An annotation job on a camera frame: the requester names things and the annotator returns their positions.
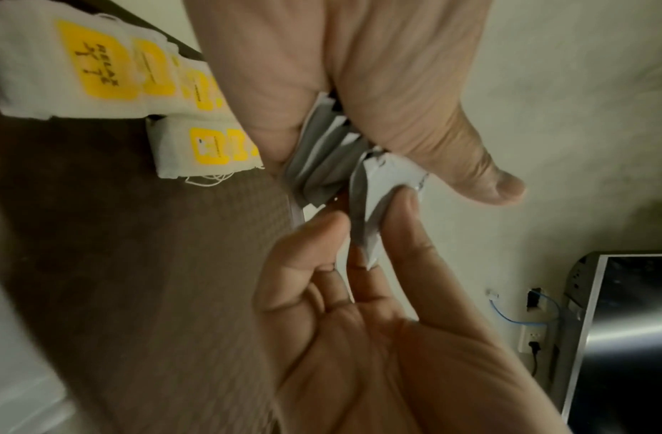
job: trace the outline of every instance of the black cable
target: black cable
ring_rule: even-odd
[[[529,342],[531,347],[531,354],[533,355],[533,370],[531,371],[531,376],[536,376],[536,371],[538,371],[538,353],[540,352],[540,344],[538,342]]]

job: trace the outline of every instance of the textured brown fabric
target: textured brown fabric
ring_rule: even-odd
[[[102,432],[271,425],[250,297],[289,228],[264,171],[157,178],[142,120],[0,115],[0,279]]]

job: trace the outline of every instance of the hand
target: hand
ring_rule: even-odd
[[[491,0],[184,0],[234,114],[274,173],[319,92],[372,142],[489,204],[525,186],[460,106]]]
[[[334,262],[350,223],[323,210],[280,240],[254,299],[285,433],[569,433],[431,245],[411,189],[382,227],[406,318],[383,271],[351,247],[350,296]]]

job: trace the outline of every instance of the bag with yellow label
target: bag with yellow label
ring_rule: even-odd
[[[0,112],[147,116],[131,38],[119,22],[63,3],[0,0]]]
[[[169,50],[188,103],[187,113],[208,119],[235,120],[209,65],[204,61],[186,59],[174,44],[169,44]]]
[[[148,119],[147,135],[160,178],[226,175],[262,166],[255,144],[236,121]]]
[[[136,68],[149,114],[186,114],[189,101],[182,93],[179,68],[172,59],[169,42],[158,31],[122,22],[131,36]]]

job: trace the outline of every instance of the blue cable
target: blue cable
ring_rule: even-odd
[[[545,322],[515,321],[515,320],[511,320],[510,318],[506,317],[501,311],[499,311],[498,307],[495,305],[495,303],[493,302],[493,300],[488,300],[488,302],[490,303],[490,306],[493,308],[493,310],[494,310],[494,311],[495,311],[495,312],[496,312],[501,318],[503,318],[505,321],[507,321],[507,322],[511,322],[511,323],[513,323],[513,324],[539,326],[539,325],[547,325],[547,324],[550,324],[551,322],[555,322],[555,321],[559,320],[559,319],[560,319],[560,313],[562,312],[562,308],[560,307],[560,304],[559,304],[558,302],[556,302],[555,300],[553,300],[552,298],[550,298],[549,296],[545,295],[545,294],[541,294],[540,292],[537,292],[536,294],[538,294],[538,295],[540,295],[541,297],[544,297],[545,299],[548,299],[548,300],[550,300],[551,302],[553,302],[553,304],[555,305],[555,307],[556,307],[557,310],[558,310],[558,317],[557,317],[557,318],[555,318],[554,320],[545,321]]]

